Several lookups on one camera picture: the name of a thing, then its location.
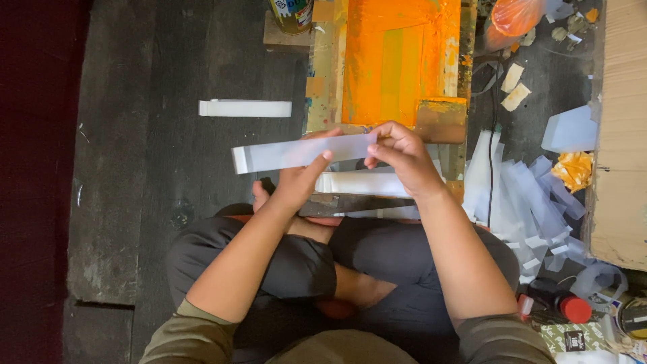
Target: dark gray pants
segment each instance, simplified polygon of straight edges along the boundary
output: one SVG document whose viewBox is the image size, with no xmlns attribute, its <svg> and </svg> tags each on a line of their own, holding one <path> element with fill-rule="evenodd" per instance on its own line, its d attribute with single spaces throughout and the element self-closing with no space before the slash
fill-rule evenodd
<svg viewBox="0 0 647 364">
<path fill-rule="evenodd" d="M 238 220 L 217 216 L 195 222 L 180 233 L 167 259 L 176 306 L 242 227 Z M 514 253 L 490 233 L 475 229 L 515 290 L 519 267 Z M 314 297 L 334 295 L 334 262 L 398 286 L 351 319 L 328 319 L 310 302 Z M 420 363 L 432 358 L 440 362 L 442 357 L 442 362 L 455 361 L 458 340 L 421 224 L 344 218 L 328 245 L 285 235 L 249 314 L 236 330 L 233 361 L 263 363 L 299 339 L 339 328 L 373 332 Z"/>
</svg>

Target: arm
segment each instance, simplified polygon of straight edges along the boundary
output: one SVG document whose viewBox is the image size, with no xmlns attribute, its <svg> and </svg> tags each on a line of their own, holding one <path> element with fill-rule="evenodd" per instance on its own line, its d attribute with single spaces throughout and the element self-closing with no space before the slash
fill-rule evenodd
<svg viewBox="0 0 647 364">
<path fill-rule="evenodd" d="M 306 138 L 340 134 L 341 130 L 335 129 Z M 186 300 L 216 317 L 241 322 L 289 222 L 313 193 L 317 177 L 332 157 L 327 150 L 308 167 L 282 170 L 275 193 L 204 270 L 186 294 Z"/>
<path fill-rule="evenodd" d="M 415 199 L 454 325 L 472 317 L 516 312 L 514 293 L 438 175 L 422 140 L 393 121 L 372 133 L 383 139 L 369 147 L 372 157 L 365 164 L 390 164 Z"/>
</svg>

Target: plastic offcut pile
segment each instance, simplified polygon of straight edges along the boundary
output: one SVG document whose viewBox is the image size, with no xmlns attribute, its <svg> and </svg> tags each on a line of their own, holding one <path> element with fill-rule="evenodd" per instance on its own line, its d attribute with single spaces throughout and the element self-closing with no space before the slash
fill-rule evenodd
<svg viewBox="0 0 647 364">
<path fill-rule="evenodd" d="M 492 136 L 492 175 L 488 150 Z M 595 259 L 586 258 L 584 243 L 569 235 L 573 230 L 564 213 L 580 219 L 584 206 L 571 195 L 562 181 L 552 175 L 552 162 L 540 156 L 530 165 L 502 161 L 504 145 L 500 133 L 484 130 L 479 136 L 474 156 L 465 171 L 463 209 L 480 225 L 487 225 L 492 191 L 490 231 L 514 251 L 520 265 L 520 282 L 529 283 L 537 276 L 542 262 L 550 271 L 560 271 L 566 258 L 585 266 Z"/>
</svg>

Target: paint-stained wooden table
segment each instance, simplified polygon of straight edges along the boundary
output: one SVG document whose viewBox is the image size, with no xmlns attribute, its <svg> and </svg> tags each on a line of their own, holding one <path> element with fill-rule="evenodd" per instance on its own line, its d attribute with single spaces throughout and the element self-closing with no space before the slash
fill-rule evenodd
<svg viewBox="0 0 647 364">
<path fill-rule="evenodd" d="M 341 127 L 345 133 L 356 134 L 365 133 L 372 127 L 369 124 L 357 125 L 340 122 L 342 121 L 342 102 L 344 99 L 347 4 L 348 0 L 315 1 L 313 44 L 309 56 L 306 87 L 304 131 L 329 130 Z M 443 177 L 447 179 L 448 186 L 460 200 L 463 197 L 466 113 L 469 110 L 475 28 L 476 0 L 464 1 L 461 3 L 460 8 L 458 54 L 455 54 L 457 77 L 455 82 L 452 83 L 452 87 L 445 87 L 442 96 L 448 95 L 452 97 L 452 100 L 463 100 L 465 109 L 462 110 L 462 113 L 456 115 L 434 113 L 434 124 L 423 125 L 419 119 L 417 125 L 413 127 L 413 130 L 426 141 L 437 142 L 437 140 L 433 139 L 433 136 L 439 134 L 438 129 L 434 129 L 438 124 L 455 124 L 459 126 L 459 128 L 452 129 L 454 135 L 458 132 L 458 144 L 438 144 L 437 150 Z M 304 216 L 332 216 L 339 212 L 383 209 L 411 204 L 410 200 L 405 199 L 316 194 L 313 195 L 308 205 L 302 209 L 301 214 Z"/>
</svg>

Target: person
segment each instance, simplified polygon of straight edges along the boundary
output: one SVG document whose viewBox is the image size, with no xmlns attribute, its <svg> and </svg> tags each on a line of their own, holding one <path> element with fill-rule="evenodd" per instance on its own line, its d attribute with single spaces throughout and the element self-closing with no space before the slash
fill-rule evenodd
<svg viewBox="0 0 647 364">
<path fill-rule="evenodd" d="M 393 121 L 371 133 L 364 164 L 395 169 L 421 224 L 295 217 L 330 151 L 280 171 L 271 197 L 257 181 L 249 221 L 216 216 L 179 235 L 177 312 L 140 363 L 554 363 L 516 313 L 514 254 L 469 221 L 418 136 Z"/>
</svg>

